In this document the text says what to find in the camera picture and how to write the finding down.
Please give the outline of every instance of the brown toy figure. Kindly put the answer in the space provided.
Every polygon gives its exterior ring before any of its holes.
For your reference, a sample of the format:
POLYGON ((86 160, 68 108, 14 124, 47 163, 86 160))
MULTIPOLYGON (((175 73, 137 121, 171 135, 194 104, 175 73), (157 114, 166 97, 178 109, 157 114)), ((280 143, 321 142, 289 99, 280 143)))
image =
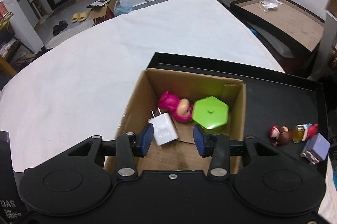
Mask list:
POLYGON ((292 139, 292 136, 287 127, 282 126, 279 131, 280 131, 280 134, 276 137, 275 142, 272 143, 274 147, 280 146, 280 145, 287 145, 292 139))

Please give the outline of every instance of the green lid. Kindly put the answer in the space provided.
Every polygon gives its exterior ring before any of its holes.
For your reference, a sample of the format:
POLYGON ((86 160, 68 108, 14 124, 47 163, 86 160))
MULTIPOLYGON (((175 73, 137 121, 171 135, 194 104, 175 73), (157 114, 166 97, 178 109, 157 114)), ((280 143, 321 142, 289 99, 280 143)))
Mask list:
POLYGON ((215 97, 203 98, 194 103, 192 119, 208 130, 227 123, 228 105, 215 97))

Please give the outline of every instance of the pink toy figure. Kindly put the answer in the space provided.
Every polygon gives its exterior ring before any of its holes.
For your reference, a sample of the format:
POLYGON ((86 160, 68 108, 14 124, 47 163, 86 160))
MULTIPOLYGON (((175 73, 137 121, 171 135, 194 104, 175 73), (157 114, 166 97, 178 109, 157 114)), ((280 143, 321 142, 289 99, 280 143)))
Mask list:
POLYGON ((192 120, 193 104, 188 99, 180 99, 177 95, 166 91, 160 98, 158 107, 169 110, 172 117, 180 122, 189 122, 192 120))
POLYGON ((272 129, 270 130, 270 137, 277 139, 279 135, 280 135, 280 131, 278 130, 277 126, 274 125, 272 129))

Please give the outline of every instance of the face mask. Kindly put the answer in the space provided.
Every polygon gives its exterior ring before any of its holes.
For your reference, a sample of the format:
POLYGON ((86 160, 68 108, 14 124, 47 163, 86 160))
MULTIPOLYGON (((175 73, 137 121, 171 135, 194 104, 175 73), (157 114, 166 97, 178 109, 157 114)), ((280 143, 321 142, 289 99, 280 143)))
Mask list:
POLYGON ((268 9, 277 9, 279 4, 283 3, 278 0, 261 0, 260 8, 267 12, 268 9))

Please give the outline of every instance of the cardboard box on floor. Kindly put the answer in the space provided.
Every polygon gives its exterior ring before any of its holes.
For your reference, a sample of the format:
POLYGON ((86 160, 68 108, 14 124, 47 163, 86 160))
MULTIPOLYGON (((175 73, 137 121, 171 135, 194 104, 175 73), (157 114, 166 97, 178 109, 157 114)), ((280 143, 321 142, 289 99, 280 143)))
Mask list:
POLYGON ((98 24, 102 21, 111 19, 113 17, 107 17, 108 13, 113 13, 114 7, 115 7, 116 0, 111 0, 107 6, 102 6, 102 7, 93 7, 90 11, 90 18, 94 20, 95 24, 98 24))
MULTIPOLYGON (((194 73, 149 68, 143 71, 127 105, 117 134, 138 133, 152 117, 161 95, 169 90, 190 103, 208 96, 225 102, 230 109, 224 134, 230 139, 242 140, 246 113, 246 85, 241 80, 194 73)), ((144 158, 135 158, 138 172, 143 170, 204 170, 208 171, 211 158, 199 156, 193 141, 194 123, 174 120, 179 139, 157 146, 153 140, 144 158)), ((237 173, 241 157, 231 157, 230 172, 237 173)), ((105 166, 114 172, 115 159, 109 157, 105 166)))

